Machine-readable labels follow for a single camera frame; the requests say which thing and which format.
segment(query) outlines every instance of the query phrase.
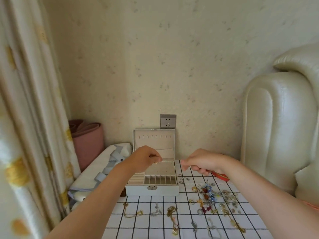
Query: cream leather sofa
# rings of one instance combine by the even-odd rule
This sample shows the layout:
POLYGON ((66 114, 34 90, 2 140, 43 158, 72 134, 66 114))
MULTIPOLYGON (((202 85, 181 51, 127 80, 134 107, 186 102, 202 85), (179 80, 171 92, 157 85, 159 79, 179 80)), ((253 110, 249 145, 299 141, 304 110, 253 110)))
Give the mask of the cream leather sofa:
POLYGON ((319 43, 279 56, 283 72, 245 93, 241 161, 279 188, 319 205, 319 43))

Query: person's left hand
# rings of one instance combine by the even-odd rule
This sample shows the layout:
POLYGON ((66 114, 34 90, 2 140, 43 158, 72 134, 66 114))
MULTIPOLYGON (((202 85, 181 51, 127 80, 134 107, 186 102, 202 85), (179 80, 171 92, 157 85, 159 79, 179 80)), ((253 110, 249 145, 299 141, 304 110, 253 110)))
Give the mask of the person's left hand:
POLYGON ((161 155, 154 148, 142 146, 136 149, 135 152, 123 162, 128 163, 134 170, 134 173, 141 173, 152 164, 162 162, 162 160, 161 155))

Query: wall socket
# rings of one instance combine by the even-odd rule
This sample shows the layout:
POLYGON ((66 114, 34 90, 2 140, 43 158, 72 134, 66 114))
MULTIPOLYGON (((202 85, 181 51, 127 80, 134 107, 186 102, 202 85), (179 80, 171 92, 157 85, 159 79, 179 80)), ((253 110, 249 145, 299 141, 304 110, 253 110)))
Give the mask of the wall socket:
POLYGON ((176 128, 176 115, 161 114, 160 115, 161 129, 174 129, 176 128))

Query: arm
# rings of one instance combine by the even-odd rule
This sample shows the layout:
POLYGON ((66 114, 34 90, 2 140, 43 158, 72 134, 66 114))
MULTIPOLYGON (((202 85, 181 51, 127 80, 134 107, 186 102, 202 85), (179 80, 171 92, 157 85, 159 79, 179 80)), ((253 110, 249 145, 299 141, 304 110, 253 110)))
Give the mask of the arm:
POLYGON ((130 157, 116 165, 101 184, 71 212, 46 239, 100 239, 120 194, 135 173, 162 161, 159 153, 148 146, 138 148, 130 157))
POLYGON ((211 170, 226 174, 259 214, 274 238, 319 238, 319 213, 282 191, 234 158, 203 149, 181 161, 207 175, 211 170))

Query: forearm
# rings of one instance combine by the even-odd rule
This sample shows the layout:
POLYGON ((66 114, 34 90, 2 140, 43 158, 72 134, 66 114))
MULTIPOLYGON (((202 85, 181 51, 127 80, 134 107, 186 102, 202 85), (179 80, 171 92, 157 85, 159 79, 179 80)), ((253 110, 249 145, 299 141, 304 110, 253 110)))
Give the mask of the forearm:
POLYGON ((319 238, 319 213, 232 158, 222 170, 275 238, 319 238))
POLYGON ((77 209, 54 228, 47 239, 100 239, 123 188, 133 174, 125 161, 116 165, 77 209))

